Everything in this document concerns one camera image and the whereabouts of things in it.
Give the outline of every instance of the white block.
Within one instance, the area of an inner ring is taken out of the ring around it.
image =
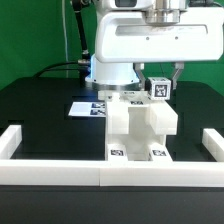
[[[107,145],[107,160],[111,162],[126,162],[128,161],[125,145],[108,144]]]
[[[155,162],[171,162],[173,161],[167,148],[159,143],[153,143],[147,146],[147,157]]]
[[[150,104],[146,112],[146,123],[156,135],[176,135],[177,120],[177,114],[165,101]]]
[[[129,113],[125,103],[107,102],[107,131],[108,134],[129,133]]]
[[[215,129],[204,129],[203,145],[217,162],[224,162],[224,138]]]
[[[21,126],[10,125],[0,137],[0,159],[10,159],[21,141]]]

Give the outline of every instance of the green wall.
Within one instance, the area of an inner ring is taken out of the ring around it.
[[[0,8],[0,89],[19,77],[29,77],[43,67],[65,61],[61,0],[2,1]],[[94,7],[82,11],[90,52],[94,52]],[[80,58],[81,49],[70,1],[66,0],[69,60]],[[170,63],[162,64],[166,76]],[[146,76],[162,76],[160,64],[147,64]],[[224,95],[224,56],[215,62],[188,62],[181,80],[209,84]]]

